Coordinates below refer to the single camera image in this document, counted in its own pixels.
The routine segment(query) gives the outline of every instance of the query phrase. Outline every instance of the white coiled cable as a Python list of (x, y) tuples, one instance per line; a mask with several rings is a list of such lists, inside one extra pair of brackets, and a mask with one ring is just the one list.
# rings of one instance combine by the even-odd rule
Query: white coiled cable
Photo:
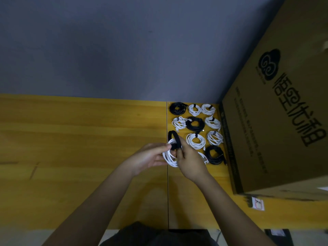
[(215, 113), (215, 108), (210, 104), (203, 104), (202, 108), (201, 108), (201, 111), (205, 115), (212, 116)]
[(199, 107), (197, 104), (191, 104), (188, 107), (189, 113), (193, 116), (198, 116), (201, 113), (201, 107)]
[[(200, 140), (200, 143), (193, 142), (194, 138), (198, 138)], [(198, 149), (205, 150), (206, 140), (203, 136), (201, 136), (199, 134), (197, 136), (196, 136), (196, 134), (188, 134), (186, 137), (186, 141), (190, 146), (192, 146), (196, 150), (198, 150)]]
[(213, 118), (213, 116), (206, 117), (205, 118), (205, 123), (209, 127), (213, 128), (213, 129), (217, 129), (218, 131), (221, 129), (221, 123), (216, 118)]
[(218, 131), (210, 131), (206, 135), (207, 141), (215, 146), (219, 146), (223, 142), (223, 136)]
[(191, 119), (183, 118), (182, 116), (176, 117), (172, 121), (172, 125), (175, 127), (175, 130), (177, 133), (179, 133), (180, 129), (183, 129), (186, 127), (186, 121), (191, 121)]
[[(176, 141), (175, 141), (175, 139), (172, 138), (171, 140), (169, 140), (169, 143), (173, 144), (173, 143), (176, 143)], [(174, 161), (174, 159), (176, 159), (176, 157), (174, 157), (171, 154), (171, 150), (168, 150), (168, 151), (162, 153), (162, 155), (164, 157), (164, 160), (166, 160), (167, 164), (169, 164), (172, 167), (178, 167), (178, 162)]]
[(200, 156), (202, 157), (202, 159), (203, 159), (203, 161), (204, 161), (205, 164), (209, 163), (207, 157), (206, 157), (203, 153), (201, 153), (201, 152), (198, 152), (198, 153), (199, 153)]

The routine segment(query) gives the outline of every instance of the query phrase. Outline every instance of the forearm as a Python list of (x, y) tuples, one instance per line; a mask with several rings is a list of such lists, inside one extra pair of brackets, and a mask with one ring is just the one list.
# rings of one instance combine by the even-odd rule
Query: forearm
[(275, 246), (208, 174), (196, 185), (202, 191), (229, 246)]
[(132, 178), (131, 170), (124, 163), (119, 165), (43, 246), (98, 245)]

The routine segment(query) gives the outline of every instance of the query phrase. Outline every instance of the cardboard box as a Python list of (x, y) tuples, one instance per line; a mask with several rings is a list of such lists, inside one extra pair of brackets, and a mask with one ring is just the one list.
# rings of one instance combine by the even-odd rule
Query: cardboard box
[(224, 97), (236, 194), (328, 200), (327, 41), (328, 0), (286, 0)]

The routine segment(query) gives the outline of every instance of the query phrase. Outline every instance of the person's right hand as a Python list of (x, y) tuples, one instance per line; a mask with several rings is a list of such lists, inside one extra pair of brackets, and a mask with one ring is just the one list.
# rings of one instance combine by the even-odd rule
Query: person's right hand
[(196, 183), (199, 179), (206, 177), (210, 174), (200, 154), (187, 144), (186, 140), (179, 136), (182, 149), (177, 149), (178, 166), (182, 174)]

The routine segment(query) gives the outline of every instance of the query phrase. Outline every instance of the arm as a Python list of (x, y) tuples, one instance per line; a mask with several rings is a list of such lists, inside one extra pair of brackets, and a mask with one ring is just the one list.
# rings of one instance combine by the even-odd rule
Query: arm
[(230, 246), (275, 246), (263, 231), (236, 205), (207, 171), (202, 158), (180, 137), (183, 151), (177, 151), (178, 165), (185, 177), (203, 193), (217, 224)]
[(165, 165), (162, 152), (170, 147), (165, 143), (148, 144), (125, 160), (51, 234), (43, 246), (98, 245), (132, 178), (146, 168)]

